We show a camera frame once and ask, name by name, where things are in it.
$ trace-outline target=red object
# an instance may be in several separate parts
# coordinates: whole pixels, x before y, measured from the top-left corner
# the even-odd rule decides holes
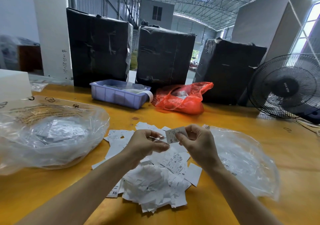
[[[212,89],[212,82],[195,82],[190,85],[171,85],[157,89],[152,104],[161,109],[187,114],[203,113],[202,94]]]

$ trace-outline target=wooden table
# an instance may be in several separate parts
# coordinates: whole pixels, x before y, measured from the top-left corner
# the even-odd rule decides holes
[[[318,137],[292,121],[258,117],[254,108],[205,105],[205,112],[191,116],[158,111],[145,103],[139,110],[94,101],[90,89],[71,86],[47,86],[43,96],[89,103],[104,108],[110,115],[110,129],[134,130],[139,121],[157,127],[175,128],[197,123],[242,131],[258,140],[272,157],[281,177],[279,202],[261,201],[284,224],[319,224],[320,221],[320,148]],[[23,169],[0,177],[0,224],[13,224],[54,195],[77,182],[91,171],[91,165],[103,160],[109,145],[102,141],[79,164],[62,170]],[[106,224],[238,224],[215,184],[202,172],[198,187],[186,191],[187,206],[142,214],[141,207],[121,197],[105,199],[86,225]]]

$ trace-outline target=blue plastic basket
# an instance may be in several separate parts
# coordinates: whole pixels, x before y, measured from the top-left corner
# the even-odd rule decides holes
[[[102,100],[117,105],[126,106],[132,109],[140,109],[140,107],[148,100],[149,96],[146,93],[134,94],[119,89],[114,89],[109,86],[121,86],[126,82],[113,79],[97,81],[90,83],[91,96],[93,99]]]

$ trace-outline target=dark window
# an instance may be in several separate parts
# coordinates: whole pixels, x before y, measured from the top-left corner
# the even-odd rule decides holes
[[[152,20],[161,21],[161,16],[162,16],[162,8],[153,6]]]

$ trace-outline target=black wrapped box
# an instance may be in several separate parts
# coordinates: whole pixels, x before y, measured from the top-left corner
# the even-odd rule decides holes
[[[74,85],[127,81],[133,27],[129,22],[66,9]]]
[[[136,83],[157,88],[185,84],[196,35],[162,28],[139,28]]]
[[[213,82],[203,94],[203,102],[237,104],[266,47],[241,44],[217,38],[206,40],[193,82]]]

